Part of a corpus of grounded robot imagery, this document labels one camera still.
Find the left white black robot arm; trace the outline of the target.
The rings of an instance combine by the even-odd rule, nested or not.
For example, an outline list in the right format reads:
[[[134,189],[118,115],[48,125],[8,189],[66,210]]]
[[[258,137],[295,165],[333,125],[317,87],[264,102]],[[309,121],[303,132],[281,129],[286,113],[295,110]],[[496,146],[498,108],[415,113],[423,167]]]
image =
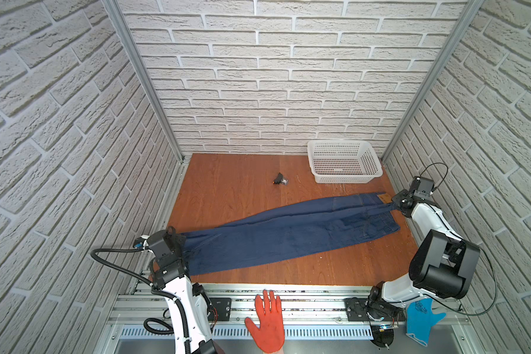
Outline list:
[[[185,237],[173,227],[147,238],[151,293],[168,305],[176,353],[222,353],[212,339],[208,316],[211,302],[202,285],[192,283],[183,248]]]

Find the blue work glove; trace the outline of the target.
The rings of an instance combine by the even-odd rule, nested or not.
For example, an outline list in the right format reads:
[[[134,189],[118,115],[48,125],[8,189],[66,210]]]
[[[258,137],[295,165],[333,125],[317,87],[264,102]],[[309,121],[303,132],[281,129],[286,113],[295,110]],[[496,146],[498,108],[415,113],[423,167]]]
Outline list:
[[[406,335],[419,345],[427,347],[431,329],[442,321],[447,313],[435,314],[433,299],[425,298],[407,307]]]

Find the black round floor puck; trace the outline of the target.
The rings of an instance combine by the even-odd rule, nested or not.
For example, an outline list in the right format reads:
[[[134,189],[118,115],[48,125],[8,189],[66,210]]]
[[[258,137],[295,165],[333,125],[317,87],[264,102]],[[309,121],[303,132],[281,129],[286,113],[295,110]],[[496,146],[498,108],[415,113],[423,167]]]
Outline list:
[[[392,329],[381,329],[379,327],[371,328],[373,338],[371,342],[378,348],[390,350],[391,344],[394,342],[395,333]]]

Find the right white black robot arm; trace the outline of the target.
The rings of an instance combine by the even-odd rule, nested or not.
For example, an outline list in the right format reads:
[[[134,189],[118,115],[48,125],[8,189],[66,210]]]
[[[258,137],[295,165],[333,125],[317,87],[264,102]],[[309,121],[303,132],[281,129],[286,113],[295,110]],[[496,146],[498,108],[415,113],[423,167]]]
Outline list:
[[[462,299],[468,293],[481,250],[464,240],[445,219],[442,209],[431,201],[435,183],[416,176],[392,203],[410,218],[424,239],[414,254],[407,274],[372,287],[366,306],[376,312],[390,307],[407,308],[423,299]]]

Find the white plastic laundry basket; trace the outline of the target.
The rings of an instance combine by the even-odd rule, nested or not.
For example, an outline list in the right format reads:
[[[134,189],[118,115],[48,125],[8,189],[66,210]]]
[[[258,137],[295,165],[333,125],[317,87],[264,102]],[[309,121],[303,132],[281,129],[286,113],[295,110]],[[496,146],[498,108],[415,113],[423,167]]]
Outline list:
[[[364,140],[313,140],[308,161],[318,184],[367,184],[383,170],[370,143]]]

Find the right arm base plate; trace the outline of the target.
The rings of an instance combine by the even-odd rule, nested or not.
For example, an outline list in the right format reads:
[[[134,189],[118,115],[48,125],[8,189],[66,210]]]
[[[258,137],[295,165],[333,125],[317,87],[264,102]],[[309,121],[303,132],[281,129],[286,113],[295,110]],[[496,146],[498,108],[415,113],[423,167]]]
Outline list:
[[[406,320],[404,309],[380,300],[348,298],[345,299],[345,310],[349,322],[397,323]]]

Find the dark blue denim trousers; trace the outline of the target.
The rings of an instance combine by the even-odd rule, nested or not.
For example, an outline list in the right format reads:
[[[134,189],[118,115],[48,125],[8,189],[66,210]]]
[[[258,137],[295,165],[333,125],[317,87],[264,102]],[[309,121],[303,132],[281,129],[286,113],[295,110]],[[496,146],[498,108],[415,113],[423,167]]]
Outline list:
[[[378,240],[397,232],[376,193],[304,201],[185,233],[191,275],[261,266]]]

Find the red work glove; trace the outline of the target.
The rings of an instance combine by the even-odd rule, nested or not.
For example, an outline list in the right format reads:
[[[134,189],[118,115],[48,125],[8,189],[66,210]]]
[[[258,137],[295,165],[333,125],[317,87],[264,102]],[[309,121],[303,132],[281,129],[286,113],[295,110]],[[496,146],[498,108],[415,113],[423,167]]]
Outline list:
[[[244,321],[255,344],[263,353],[284,353],[286,335],[280,297],[273,291],[264,290],[262,296],[255,297],[255,312],[259,325],[249,317]]]

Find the aluminium mounting rail frame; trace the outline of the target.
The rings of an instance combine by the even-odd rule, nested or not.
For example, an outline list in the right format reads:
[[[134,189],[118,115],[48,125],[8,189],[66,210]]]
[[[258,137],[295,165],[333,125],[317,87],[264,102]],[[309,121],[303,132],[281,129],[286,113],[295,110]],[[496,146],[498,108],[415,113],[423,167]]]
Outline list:
[[[405,335],[405,321],[390,323],[349,322],[345,310],[345,299],[368,298],[367,286],[298,286],[272,284],[219,284],[207,283],[204,289],[209,298],[227,297],[232,299],[232,309],[228,322],[210,322],[215,341],[250,339],[243,321],[247,317],[255,319],[255,297],[263,289],[280,295],[283,305],[283,318],[286,326],[286,339],[290,340],[332,340],[366,341],[372,338],[372,327],[392,329],[394,342],[386,352],[421,353],[424,347]],[[117,346],[125,340],[156,340],[142,326],[148,317],[166,319],[167,304],[159,296],[152,295],[149,287],[138,284],[131,294],[119,295],[112,305],[109,320],[104,327],[95,353],[115,353]]]

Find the small black clip object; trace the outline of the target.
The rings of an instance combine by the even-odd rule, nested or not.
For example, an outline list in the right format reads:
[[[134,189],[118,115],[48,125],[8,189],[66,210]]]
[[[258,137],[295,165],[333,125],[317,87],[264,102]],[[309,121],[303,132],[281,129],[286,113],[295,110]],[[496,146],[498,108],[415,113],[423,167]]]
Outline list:
[[[273,184],[283,184],[286,185],[288,183],[288,180],[284,177],[283,174],[278,173],[277,177],[274,179]]]

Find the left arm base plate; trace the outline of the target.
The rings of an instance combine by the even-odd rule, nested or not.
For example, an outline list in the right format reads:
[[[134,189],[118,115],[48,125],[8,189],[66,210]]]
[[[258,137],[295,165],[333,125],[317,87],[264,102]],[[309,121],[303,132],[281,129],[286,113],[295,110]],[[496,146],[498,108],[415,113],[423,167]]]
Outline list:
[[[211,297],[209,300],[209,322],[228,322],[231,315],[232,299],[227,297]]]

